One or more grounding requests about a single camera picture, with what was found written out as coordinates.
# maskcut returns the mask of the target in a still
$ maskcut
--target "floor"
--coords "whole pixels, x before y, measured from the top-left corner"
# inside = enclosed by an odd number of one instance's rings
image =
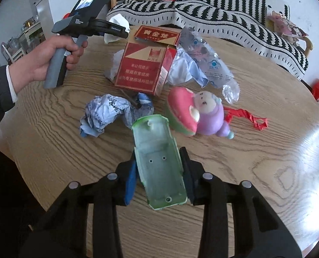
[[[24,183],[15,163],[0,152],[0,258],[16,258],[45,211]]]

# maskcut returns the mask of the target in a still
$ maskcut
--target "green plastic case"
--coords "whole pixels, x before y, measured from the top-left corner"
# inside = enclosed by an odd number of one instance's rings
[[[168,119],[159,114],[142,117],[133,124],[132,131],[148,204],[159,210],[186,203],[182,162]]]

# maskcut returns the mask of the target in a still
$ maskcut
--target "finger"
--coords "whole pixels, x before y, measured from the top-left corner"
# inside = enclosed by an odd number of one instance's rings
[[[68,55],[68,56],[66,57],[66,62],[67,62],[67,63],[77,64],[78,61],[79,61],[79,56],[76,56],[76,55],[71,54],[71,55]]]
[[[72,54],[73,54],[73,55],[76,55],[76,56],[82,56],[82,55],[84,54],[84,48],[83,48],[83,47],[80,47],[79,50],[73,51]]]
[[[87,48],[87,47],[88,47],[88,41],[85,40],[85,41],[82,43],[82,46],[83,46],[83,48]]]
[[[72,70],[74,70],[76,68],[76,64],[66,63],[66,68],[69,71],[72,71]]]
[[[50,42],[54,48],[65,48],[68,51],[76,51],[79,49],[72,37],[69,36],[54,36],[50,39]]]

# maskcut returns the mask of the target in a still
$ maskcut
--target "red cigarette box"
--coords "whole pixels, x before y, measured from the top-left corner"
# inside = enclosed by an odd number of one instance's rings
[[[148,26],[141,26],[136,34],[147,30],[142,27]],[[150,28],[154,32],[161,31],[161,34],[168,32],[157,30],[157,27]],[[137,41],[136,34],[129,36],[115,86],[159,96],[176,55],[176,48],[164,43]]]
[[[158,27],[140,26],[137,32],[134,34],[135,38],[155,41],[166,45],[176,46],[179,42],[180,33],[165,30]]]

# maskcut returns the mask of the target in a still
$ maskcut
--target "purple plush toy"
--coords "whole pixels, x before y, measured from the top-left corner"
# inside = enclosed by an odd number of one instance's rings
[[[198,109],[200,118],[197,133],[202,135],[216,134],[219,137],[232,139],[234,132],[229,124],[224,121],[222,99],[208,91],[195,94],[194,105]]]
[[[222,99],[207,91],[194,94],[185,87],[174,87],[167,98],[166,116],[172,129],[187,136],[196,133],[229,139],[234,136],[224,121]]]

